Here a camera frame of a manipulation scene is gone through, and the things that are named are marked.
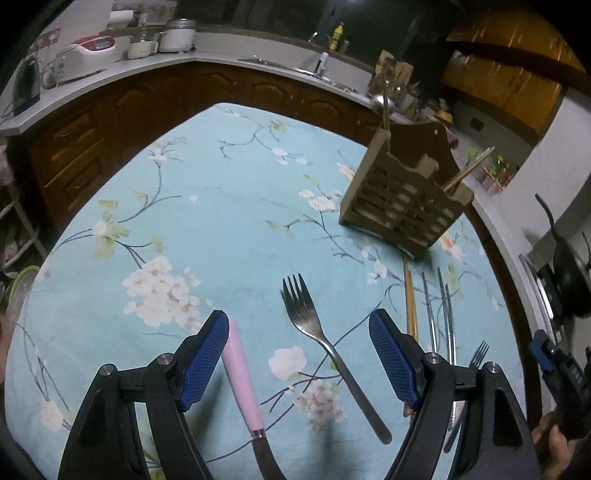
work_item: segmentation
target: bottle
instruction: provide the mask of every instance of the bottle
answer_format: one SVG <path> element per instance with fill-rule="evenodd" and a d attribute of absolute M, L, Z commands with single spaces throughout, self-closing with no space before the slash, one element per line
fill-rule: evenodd
<path fill-rule="evenodd" d="M 339 40 L 343 36 L 343 27 L 344 26 L 345 26 L 345 24 L 343 22 L 340 22 L 339 26 L 335 28 L 335 31 L 333 32 L 333 35 L 330 39 L 330 45 L 329 45 L 330 51 L 336 51 L 336 49 L 339 45 Z"/>

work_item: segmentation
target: white rice cooker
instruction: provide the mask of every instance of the white rice cooker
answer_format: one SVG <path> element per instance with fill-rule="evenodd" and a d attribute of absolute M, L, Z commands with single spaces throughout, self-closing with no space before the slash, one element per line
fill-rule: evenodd
<path fill-rule="evenodd" d="M 193 37 L 197 22 L 187 18 L 175 18 L 166 22 L 160 37 L 161 52 L 189 51 L 193 46 Z"/>
<path fill-rule="evenodd" d="M 116 59 L 113 37 L 91 35 L 59 50 L 53 70 L 58 82 L 68 82 L 104 70 Z"/>

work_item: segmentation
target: pot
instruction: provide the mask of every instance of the pot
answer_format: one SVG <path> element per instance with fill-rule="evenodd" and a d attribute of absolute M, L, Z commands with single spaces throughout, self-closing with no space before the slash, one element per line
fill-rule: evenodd
<path fill-rule="evenodd" d="M 550 232 L 556 241 L 553 257 L 554 282 L 564 313 L 567 316 L 588 317 L 591 315 L 591 280 L 589 279 L 591 249 L 587 237 L 583 233 L 587 243 L 587 263 L 585 263 L 566 239 L 556 231 L 554 217 L 545 201 L 537 193 L 535 198 L 548 216 Z"/>

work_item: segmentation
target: stainless steel fork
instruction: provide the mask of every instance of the stainless steel fork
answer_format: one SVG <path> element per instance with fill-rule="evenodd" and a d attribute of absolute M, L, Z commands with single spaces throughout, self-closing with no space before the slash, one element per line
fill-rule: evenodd
<path fill-rule="evenodd" d="M 298 274 L 298 278 L 300 280 L 299 285 L 295 275 L 293 276 L 293 283 L 289 277 L 287 278 L 287 282 L 284 279 L 283 289 L 281 290 L 283 303 L 285 303 L 285 309 L 291 322 L 299 331 L 316 340 L 326 350 L 326 353 L 334 362 L 336 369 L 341 374 L 341 377 L 343 377 L 347 387 L 351 390 L 351 394 L 357 405 L 359 405 L 359 408 L 361 408 L 363 415 L 365 415 L 365 418 L 374 429 L 375 434 L 382 443 L 389 444 L 392 441 L 392 434 L 361 390 L 361 387 L 335 350 L 335 347 L 325 337 L 320 326 L 320 319 L 316 313 L 316 308 L 312 302 L 312 297 L 310 297 L 310 292 L 308 292 L 308 288 L 300 274 Z"/>
<path fill-rule="evenodd" d="M 488 343 L 482 342 L 480 344 L 480 346 L 474 352 L 474 355 L 472 355 L 472 359 L 470 360 L 470 364 L 468 366 L 470 368 L 480 368 L 480 365 L 482 364 L 482 361 L 484 360 L 484 357 L 487 353 L 488 353 Z M 452 432 L 450 433 L 449 437 L 447 438 L 447 441 L 445 442 L 445 445 L 443 446 L 443 453 L 449 453 L 449 451 L 452 449 L 453 442 L 455 442 L 456 437 L 457 437 L 457 433 L 460 431 L 460 426 L 462 425 L 464 418 L 466 418 L 466 412 L 467 412 L 467 408 L 466 408 L 466 405 L 464 404 L 464 408 L 462 409 L 462 413 L 460 413 L 460 418 L 458 419 L 457 423 L 454 425 Z"/>

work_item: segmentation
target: chopsticks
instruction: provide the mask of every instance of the chopsticks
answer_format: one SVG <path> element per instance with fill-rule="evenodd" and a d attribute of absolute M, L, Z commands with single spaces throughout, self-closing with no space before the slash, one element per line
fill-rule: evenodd
<path fill-rule="evenodd" d="M 477 166 L 479 166 L 482 162 L 484 162 L 485 158 L 488 157 L 491 153 L 495 151 L 495 147 L 488 147 L 484 152 L 476 157 L 476 160 L 465 168 L 464 170 L 458 172 L 453 176 L 453 178 L 448 181 L 443 186 L 443 193 L 451 193 L 454 188 L 456 188 L 459 183 L 468 176 L 472 170 L 474 170 Z"/>
<path fill-rule="evenodd" d="M 404 266 L 404 293 L 407 310 L 407 334 L 411 335 L 416 341 L 418 341 L 417 304 L 415 303 L 414 299 L 413 274 L 408 268 L 406 255 L 402 257 L 402 264 Z M 413 410 L 405 403 L 403 415 L 408 417 L 412 414 Z"/>

